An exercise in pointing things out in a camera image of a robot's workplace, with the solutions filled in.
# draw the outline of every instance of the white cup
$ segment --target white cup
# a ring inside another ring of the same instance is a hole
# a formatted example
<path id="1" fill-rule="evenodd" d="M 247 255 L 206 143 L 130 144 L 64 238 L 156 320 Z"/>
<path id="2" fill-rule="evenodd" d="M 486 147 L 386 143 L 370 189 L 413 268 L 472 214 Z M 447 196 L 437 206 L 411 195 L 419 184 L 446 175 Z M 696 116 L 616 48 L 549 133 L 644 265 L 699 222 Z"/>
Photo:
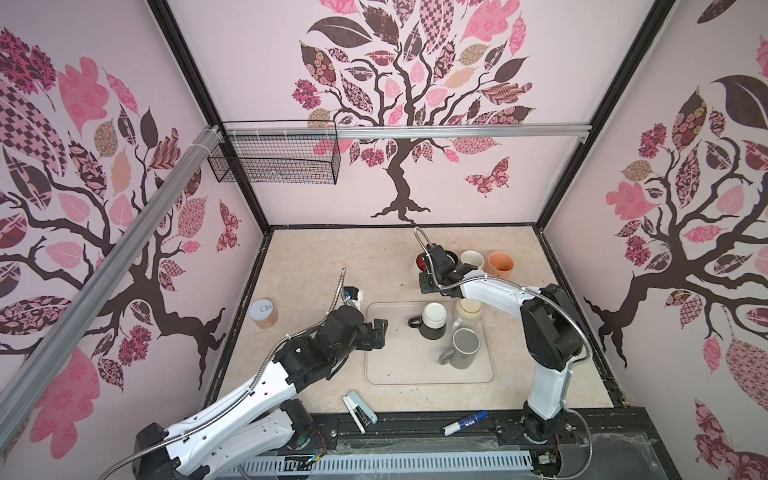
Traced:
<path id="1" fill-rule="evenodd" d="M 467 250 L 462 253 L 461 261 L 462 263 L 467 263 L 469 265 L 478 267 L 478 270 L 480 270 L 482 266 L 485 265 L 485 259 L 483 259 L 480 253 L 475 252 L 474 250 Z"/>

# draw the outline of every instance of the jar lid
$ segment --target jar lid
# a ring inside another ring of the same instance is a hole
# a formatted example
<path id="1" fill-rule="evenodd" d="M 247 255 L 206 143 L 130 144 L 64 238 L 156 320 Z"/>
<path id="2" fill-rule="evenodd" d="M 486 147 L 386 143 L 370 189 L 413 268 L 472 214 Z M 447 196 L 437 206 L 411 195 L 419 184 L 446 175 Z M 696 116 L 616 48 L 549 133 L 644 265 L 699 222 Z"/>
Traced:
<path id="1" fill-rule="evenodd" d="M 273 308 L 274 305 L 272 305 L 272 302 L 266 298 L 262 298 L 261 300 L 253 302 L 253 304 L 248 307 L 248 316 L 254 322 L 263 322 L 272 315 Z"/>

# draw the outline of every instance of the dark mug handle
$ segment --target dark mug handle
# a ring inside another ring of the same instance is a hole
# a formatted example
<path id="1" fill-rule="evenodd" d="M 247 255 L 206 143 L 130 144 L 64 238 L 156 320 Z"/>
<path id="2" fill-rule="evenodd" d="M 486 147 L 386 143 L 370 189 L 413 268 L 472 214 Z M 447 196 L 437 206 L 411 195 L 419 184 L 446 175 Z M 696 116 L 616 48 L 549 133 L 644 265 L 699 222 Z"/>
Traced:
<path id="1" fill-rule="evenodd" d="M 412 329 L 417 329 L 423 324 L 424 324 L 424 320 L 422 319 L 421 315 L 414 316 L 413 318 L 408 320 L 408 326 L 411 327 Z"/>

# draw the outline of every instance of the metal flexible hose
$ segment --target metal flexible hose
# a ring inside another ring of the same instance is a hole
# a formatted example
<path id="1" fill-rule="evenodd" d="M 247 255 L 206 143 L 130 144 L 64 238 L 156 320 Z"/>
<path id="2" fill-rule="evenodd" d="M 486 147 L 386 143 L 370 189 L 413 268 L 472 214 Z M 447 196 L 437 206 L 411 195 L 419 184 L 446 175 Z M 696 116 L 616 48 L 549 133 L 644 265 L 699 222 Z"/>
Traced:
<path id="1" fill-rule="evenodd" d="M 576 323 L 576 321 L 574 319 L 572 319 L 571 316 L 568 315 L 565 312 L 565 310 L 563 310 L 562 307 L 560 307 L 557 303 L 553 302 L 552 300 L 550 300 L 546 296 L 541 295 L 538 292 L 535 292 L 533 290 L 529 290 L 525 286 L 518 285 L 517 283 L 510 282 L 509 280 L 504 280 L 502 278 L 497 278 L 495 276 L 489 276 L 488 274 L 485 274 L 484 276 L 475 276 L 475 277 L 472 277 L 472 278 L 467 278 L 467 279 L 459 280 L 456 283 L 452 283 L 452 284 L 446 285 L 446 286 L 440 285 L 440 283 L 437 281 L 437 275 L 435 275 L 435 264 L 432 262 L 432 256 L 429 254 L 429 251 L 427 250 L 427 247 L 424 244 L 424 242 L 422 241 L 422 238 L 419 236 L 419 234 L 421 234 L 421 236 L 424 236 L 424 241 L 426 241 L 427 245 L 432 244 L 432 242 L 429 241 L 429 237 L 427 237 L 427 234 L 420 227 L 414 227 L 413 228 L 413 234 L 416 237 L 416 240 L 419 242 L 419 245 L 421 246 L 422 250 L 424 250 L 424 256 L 426 257 L 427 262 L 429 264 L 429 269 L 428 269 L 427 273 L 432 275 L 432 282 L 435 284 L 435 286 L 437 286 L 437 288 L 439 290 L 450 290 L 451 288 L 456 288 L 457 286 L 464 285 L 465 283 L 478 282 L 478 281 L 481 281 L 481 280 L 484 280 L 484 281 L 496 280 L 498 282 L 503 282 L 503 283 L 507 283 L 508 285 L 512 285 L 513 287 L 519 289 L 520 291 L 525 292 L 525 293 L 529 293 L 529 294 L 535 296 L 536 298 L 539 298 L 539 299 L 543 300 L 544 302 L 546 302 L 557 313 L 562 315 L 563 318 L 565 318 L 568 321 L 568 323 L 570 323 L 571 326 L 576 330 L 576 333 L 581 338 L 581 342 L 584 344 L 584 349 L 587 351 L 587 355 L 584 358 L 582 358 L 582 359 L 575 360 L 574 362 L 572 362 L 568 366 L 568 369 L 570 370 L 571 373 L 573 373 L 573 368 L 576 365 L 579 365 L 579 364 L 585 363 L 585 362 L 589 362 L 590 360 L 592 360 L 592 345 L 590 345 L 589 339 L 587 338 L 587 335 L 584 333 L 584 331 L 581 329 L 581 327 Z M 581 419 L 581 421 L 584 423 L 584 428 L 587 430 L 587 441 L 589 442 L 589 457 L 587 458 L 587 463 L 584 465 L 584 467 L 581 468 L 581 470 L 579 470 L 577 473 L 575 473 L 573 475 L 570 475 L 568 477 L 544 477 L 544 476 L 541 476 L 541 478 L 546 478 L 546 479 L 549 479 L 549 480 L 552 480 L 552 479 L 571 480 L 573 478 L 577 478 L 577 477 L 581 476 L 587 470 L 587 468 L 589 467 L 589 464 L 592 462 L 592 435 L 590 433 L 589 426 L 587 426 L 587 422 L 584 420 L 584 417 L 582 417 L 579 412 L 577 412 L 575 410 L 572 410 L 572 409 L 569 409 L 565 405 L 565 402 L 561 402 L 561 407 L 563 408 L 564 411 L 566 411 L 568 413 L 573 413 L 574 415 L 578 416 L 578 418 Z"/>
<path id="2" fill-rule="evenodd" d="M 326 312 L 326 315 L 323 317 L 322 320 L 320 320 L 315 325 L 312 325 L 309 328 L 306 328 L 302 330 L 301 332 L 294 333 L 293 335 L 287 335 L 285 338 L 280 339 L 279 342 L 275 344 L 275 346 L 272 347 L 269 353 L 267 353 L 266 358 L 264 359 L 263 363 L 261 364 L 261 367 L 259 368 L 259 372 L 256 374 L 256 376 L 253 377 L 253 381 L 248 386 L 248 389 L 245 390 L 242 394 L 240 394 L 239 397 L 237 397 L 237 400 L 232 402 L 228 407 L 226 407 L 224 410 L 219 412 L 216 416 L 214 416 L 212 419 L 207 420 L 205 423 L 200 424 L 199 426 L 187 430 L 183 434 L 176 435 L 174 437 L 171 437 L 169 439 L 165 439 L 162 442 L 158 442 L 152 446 L 149 446 L 145 448 L 144 450 L 140 450 L 139 452 L 134 453 L 133 455 L 129 455 L 128 457 L 123 458 L 118 463 L 115 463 L 110 468 L 107 468 L 104 473 L 101 474 L 101 476 L 98 478 L 98 480 L 105 480 L 109 475 L 112 475 L 117 470 L 123 468 L 124 466 L 128 465 L 132 461 L 136 460 L 137 458 L 141 458 L 145 455 L 148 455 L 155 450 L 164 449 L 165 447 L 169 446 L 171 443 L 178 442 L 181 439 L 185 439 L 189 437 L 190 435 L 194 435 L 195 433 L 198 433 L 200 430 L 203 430 L 207 428 L 209 425 L 218 422 L 222 417 L 224 417 L 227 413 L 231 412 L 235 407 L 237 407 L 245 398 L 250 395 L 256 386 L 259 384 L 259 380 L 261 380 L 261 376 L 264 374 L 264 370 L 266 369 L 266 366 L 270 364 L 270 361 L 275 355 L 275 352 L 280 349 L 281 346 L 283 346 L 286 342 L 289 342 L 290 340 L 295 339 L 298 336 L 302 336 L 304 333 L 307 332 L 307 330 L 313 329 L 319 325 L 321 325 L 323 322 L 326 321 L 326 318 L 328 318 L 328 314 L 333 311 L 334 308 L 336 308 L 336 302 L 339 299 L 339 293 L 341 292 L 341 289 L 344 287 L 344 276 L 346 274 L 346 268 L 341 269 L 341 276 L 339 277 L 339 285 L 336 287 L 336 295 L 333 297 L 333 301 L 331 302 L 331 307 L 328 312 Z"/>

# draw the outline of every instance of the aluminum rail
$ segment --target aluminum rail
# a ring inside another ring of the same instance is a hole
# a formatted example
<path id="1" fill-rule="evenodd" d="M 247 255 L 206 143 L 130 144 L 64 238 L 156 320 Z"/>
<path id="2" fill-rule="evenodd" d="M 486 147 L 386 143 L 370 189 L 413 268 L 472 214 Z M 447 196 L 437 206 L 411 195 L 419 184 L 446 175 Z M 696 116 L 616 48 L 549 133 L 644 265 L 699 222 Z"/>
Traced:
<path id="1" fill-rule="evenodd" d="M 237 139 L 238 135 L 334 135 L 332 128 L 313 127 L 266 127 L 254 128 L 248 122 L 237 122 L 234 127 L 224 122 L 227 135 Z M 340 140 L 372 140 L 380 138 L 459 138 L 459 137 L 587 137 L 592 126 L 589 124 L 519 124 L 519 125 L 436 125 L 436 126 L 395 126 L 395 127 L 337 127 L 336 137 Z"/>
<path id="2" fill-rule="evenodd" d="M 168 174 L 160 190 L 152 196 L 83 289 L 74 296 L 64 315 L 11 378 L 0 394 L 0 450 L 21 428 L 157 225 L 219 141 L 217 127 L 208 126 L 197 136 Z"/>

